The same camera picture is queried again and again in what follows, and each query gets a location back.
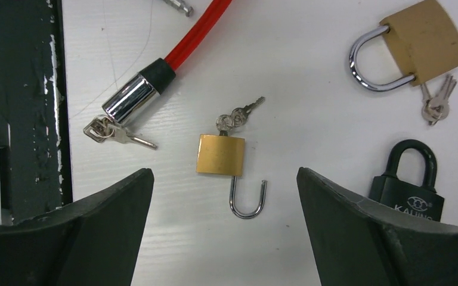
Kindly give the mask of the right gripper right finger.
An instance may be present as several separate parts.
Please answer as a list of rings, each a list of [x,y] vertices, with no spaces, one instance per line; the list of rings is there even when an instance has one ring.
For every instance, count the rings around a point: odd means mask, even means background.
[[[401,213],[307,167],[296,181],[323,285],[458,285],[458,226]]]

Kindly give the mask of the black padlock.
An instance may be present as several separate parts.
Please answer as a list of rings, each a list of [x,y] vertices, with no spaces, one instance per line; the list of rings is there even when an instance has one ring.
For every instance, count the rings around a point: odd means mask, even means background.
[[[402,181],[397,175],[401,156],[409,149],[418,151],[425,162],[420,186]],[[403,140],[392,148],[383,174],[373,178],[369,199],[408,215],[439,222],[444,197],[435,189],[437,171],[436,156],[426,144],[415,139]]]

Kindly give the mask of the small brass padlock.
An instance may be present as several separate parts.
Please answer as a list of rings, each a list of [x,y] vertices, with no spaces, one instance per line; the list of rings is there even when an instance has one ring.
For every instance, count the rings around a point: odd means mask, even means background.
[[[263,179],[260,186],[258,205],[254,211],[241,212],[236,206],[238,178],[243,175],[246,141],[243,138],[201,134],[197,152],[196,172],[211,175],[224,175],[231,178],[229,206],[232,213],[240,219],[253,219],[265,205],[268,181]]]

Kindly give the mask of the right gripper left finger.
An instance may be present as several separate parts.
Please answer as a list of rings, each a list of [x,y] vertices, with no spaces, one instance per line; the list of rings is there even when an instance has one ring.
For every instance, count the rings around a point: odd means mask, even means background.
[[[153,185],[143,168],[60,209],[0,225],[0,285],[130,285]]]

